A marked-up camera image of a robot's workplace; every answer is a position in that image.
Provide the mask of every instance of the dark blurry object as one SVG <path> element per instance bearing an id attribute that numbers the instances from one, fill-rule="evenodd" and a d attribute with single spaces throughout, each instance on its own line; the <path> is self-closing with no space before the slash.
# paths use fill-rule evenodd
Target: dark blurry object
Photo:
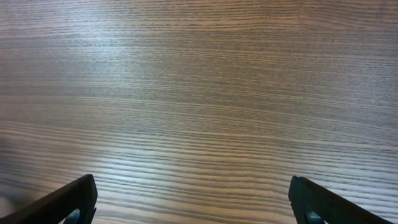
<path id="1" fill-rule="evenodd" d="M 84 175 L 34 203 L 1 219 L 1 223 L 91 223 L 97 188 L 91 174 Z"/>
<path id="2" fill-rule="evenodd" d="M 292 178 L 289 200 L 298 224 L 392 224 L 304 178 Z"/>

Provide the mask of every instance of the wood grain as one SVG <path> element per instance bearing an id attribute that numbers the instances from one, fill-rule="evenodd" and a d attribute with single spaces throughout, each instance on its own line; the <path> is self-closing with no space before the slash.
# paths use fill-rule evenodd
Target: wood grain
<path id="1" fill-rule="evenodd" d="M 398 4 L 1 1 L 1 197 L 94 223 L 295 223 L 305 176 L 398 223 Z"/>

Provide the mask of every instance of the brown wood surface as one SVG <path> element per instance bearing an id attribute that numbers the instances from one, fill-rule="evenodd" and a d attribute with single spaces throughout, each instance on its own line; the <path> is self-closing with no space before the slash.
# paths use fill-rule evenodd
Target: brown wood surface
<path id="1" fill-rule="evenodd" d="M 1 195 L 94 223 L 295 223 L 305 176 L 398 223 L 396 0 L 0 1 Z"/>

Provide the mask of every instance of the wooden table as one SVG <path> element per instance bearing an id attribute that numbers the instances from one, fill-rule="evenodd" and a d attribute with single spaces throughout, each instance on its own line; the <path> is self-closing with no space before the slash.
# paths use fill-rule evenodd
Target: wooden table
<path id="1" fill-rule="evenodd" d="M 398 222 L 396 0 L 1 1 L 0 105 L 9 200 L 285 224 L 302 175 Z"/>

